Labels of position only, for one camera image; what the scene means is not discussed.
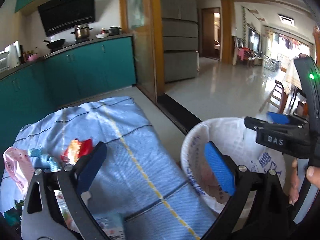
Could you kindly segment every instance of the black range hood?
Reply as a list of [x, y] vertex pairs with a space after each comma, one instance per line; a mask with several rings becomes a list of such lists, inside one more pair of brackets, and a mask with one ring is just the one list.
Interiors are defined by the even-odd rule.
[[95, 22], [94, 0], [51, 0], [40, 5], [38, 11], [47, 37]]

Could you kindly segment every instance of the wooden stool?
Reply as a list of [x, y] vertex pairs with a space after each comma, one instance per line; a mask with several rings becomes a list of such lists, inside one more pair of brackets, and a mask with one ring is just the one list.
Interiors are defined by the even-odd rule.
[[[273, 94], [275, 91], [277, 91], [278, 93], [281, 94], [281, 98], [279, 98]], [[271, 98], [274, 98], [277, 101], [279, 101], [279, 105], [277, 105], [275, 102], [272, 102]], [[266, 107], [267, 103], [269, 103], [269, 104], [275, 106], [276, 108], [278, 108], [279, 109], [278, 113], [282, 114], [284, 111], [285, 104], [287, 103], [287, 99], [288, 99], [288, 96], [284, 92], [284, 88], [283, 88], [282, 83], [276, 80], [275, 87], [273, 88], [273, 90], [269, 94], [266, 101], [263, 102], [262, 106], [259, 109], [259, 113], [261, 113], [263, 111], [263, 109]]]

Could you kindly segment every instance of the white bowl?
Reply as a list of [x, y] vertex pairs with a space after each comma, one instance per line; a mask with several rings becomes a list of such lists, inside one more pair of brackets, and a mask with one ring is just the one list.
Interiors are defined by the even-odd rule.
[[96, 35], [96, 37], [98, 39], [105, 38], [105, 37], [108, 37], [108, 36], [109, 36], [109, 33], [100, 33], [100, 34]]

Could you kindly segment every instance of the silver screw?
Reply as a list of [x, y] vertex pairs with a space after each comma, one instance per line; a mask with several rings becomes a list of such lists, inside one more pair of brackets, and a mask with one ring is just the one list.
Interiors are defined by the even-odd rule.
[[244, 165], [240, 165], [240, 166], [238, 167], [238, 169], [239, 169], [239, 171], [241, 171], [241, 172], [246, 172], [246, 171], [247, 171], [247, 167], [244, 166]]
[[72, 164], [68, 164], [66, 166], [64, 166], [64, 171], [71, 171], [73, 169], [73, 165]]
[[35, 174], [36, 174], [36, 175], [40, 175], [41, 173], [42, 173], [42, 170], [41, 170], [41, 169], [36, 169], [36, 170], [35, 170]]
[[276, 173], [276, 171], [275, 171], [275, 170], [273, 170], [273, 169], [269, 170], [269, 173], [270, 173], [270, 175], [272, 175], [272, 176], [274, 176], [274, 175], [276, 175], [276, 174], [277, 174], [277, 173]]

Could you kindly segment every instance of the frying pan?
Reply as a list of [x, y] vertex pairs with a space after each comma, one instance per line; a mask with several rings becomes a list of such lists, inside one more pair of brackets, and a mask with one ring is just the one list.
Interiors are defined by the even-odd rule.
[[63, 43], [65, 42], [66, 39], [61, 39], [61, 40], [56, 40], [56, 41], [53, 41], [53, 42], [50, 42], [50, 41], [44, 41], [44, 42], [47, 42], [47, 47], [48, 49], [57, 49], [57, 48], [60, 48], [62, 47]]

